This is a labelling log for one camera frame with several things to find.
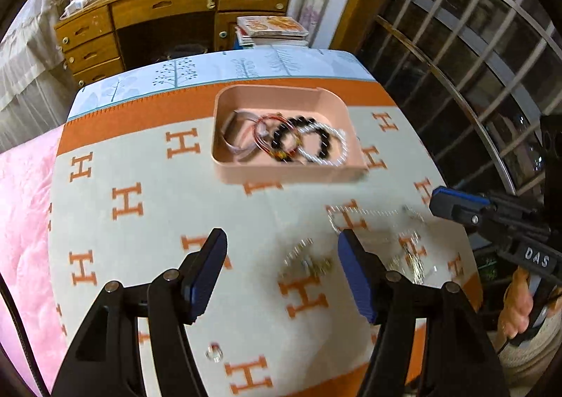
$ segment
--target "person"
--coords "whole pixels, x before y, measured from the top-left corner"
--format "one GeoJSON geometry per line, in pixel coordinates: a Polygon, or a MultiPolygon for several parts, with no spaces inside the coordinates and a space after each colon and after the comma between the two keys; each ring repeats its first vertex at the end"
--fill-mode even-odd
{"type": "MultiPolygon", "coordinates": [[[[508,338],[524,332],[529,326],[533,298],[529,292],[529,273],[519,267],[513,274],[504,296],[504,308],[499,319],[496,337],[492,343],[499,350],[508,338]]],[[[562,288],[553,292],[558,295],[562,288]]],[[[549,305],[547,318],[527,347],[507,345],[499,354],[499,361],[512,396],[523,396],[544,373],[562,344],[562,298],[549,305]]]]}

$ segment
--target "stack of books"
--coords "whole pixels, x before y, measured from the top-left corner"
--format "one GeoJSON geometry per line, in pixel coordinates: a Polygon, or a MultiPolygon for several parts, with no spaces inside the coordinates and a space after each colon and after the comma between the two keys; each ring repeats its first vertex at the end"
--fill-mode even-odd
{"type": "Polygon", "coordinates": [[[289,16],[241,16],[236,36],[242,48],[261,45],[308,47],[308,31],[289,16]]]}

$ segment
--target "orange stripe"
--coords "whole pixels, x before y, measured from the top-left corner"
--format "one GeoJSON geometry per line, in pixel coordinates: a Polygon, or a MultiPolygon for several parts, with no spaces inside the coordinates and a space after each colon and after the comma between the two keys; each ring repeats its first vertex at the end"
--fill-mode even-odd
{"type": "Polygon", "coordinates": [[[217,93],[235,84],[323,87],[340,96],[348,106],[396,106],[384,88],[376,82],[280,78],[213,83],[141,97],[76,118],[65,124],[57,156],[140,130],[212,117],[217,93]]]}
{"type": "MultiPolygon", "coordinates": [[[[474,273],[468,281],[463,285],[468,300],[475,310],[480,308],[482,304],[482,286],[478,273],[474,273]]],[[[422,372],[423,353],[425,348],[425,325],[416,329],[414,334],[414,343],[412,345],[412,355],[410,359],[410,367],[406,378],[406,383],[417,378],[422,372]]],[[[290,397],[325,397],[327,395],[336,395],[338,397],[355,397],[359,391],[359,387],[363,382],[367,366],[363,364],[355,370],[336,378],[328,379],[316,386],[304,389],[300,392],[292,393],[290,397]]]]}

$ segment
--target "wooden desk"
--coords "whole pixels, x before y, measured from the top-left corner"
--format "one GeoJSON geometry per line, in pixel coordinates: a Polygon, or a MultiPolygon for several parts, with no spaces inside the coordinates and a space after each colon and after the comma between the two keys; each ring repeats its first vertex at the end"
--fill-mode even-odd
{"type": "Polygon", "coordinates": [[[289,0],[95,0],[55,26],[66,66],[80,87],[127,69],[130,38],[120,30],[187,13],[207,12],[214,19],[213,49],[234,45],[236,18],[284,15],[289,0]]]}

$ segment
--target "pink tray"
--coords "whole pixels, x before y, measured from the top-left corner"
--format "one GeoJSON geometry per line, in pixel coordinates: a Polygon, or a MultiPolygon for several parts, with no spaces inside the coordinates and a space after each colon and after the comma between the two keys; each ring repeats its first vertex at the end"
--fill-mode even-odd
{"type": "MultiPolygon", "coordinates": [[[[216,97],[214,117],[212,155],[216,175],[224,183],[345,183],[360,179],[368,171],[347,106],[327,89],[266,85],[229,86],[221,90],[216,97]],[[278,112],[285,117],[302,115],[342,129],[346,133],[348,145],[347,161],[340,167],[297,162],[286,164],[275,161],[259,150],[247,160],[236,161],[234,155],[228,151],[220,132],[223,123],[234,110],[250,111],[257,115],[278,112]]],[[[251,125],[250,122],[244,123],[238,135],[241,136],[245,128],[251,125]]],[[[245,146],[250,138],[248,136],[242,146],[245,146]]],[[[311,134],[303,140],[305,148],[310,148],[310,153],[315,154],[318,151],[318,135],[311,134]]],[[[334,140],[330,151],[331,160],[338,159],[340,150],[339,143],[334,140]]]]}

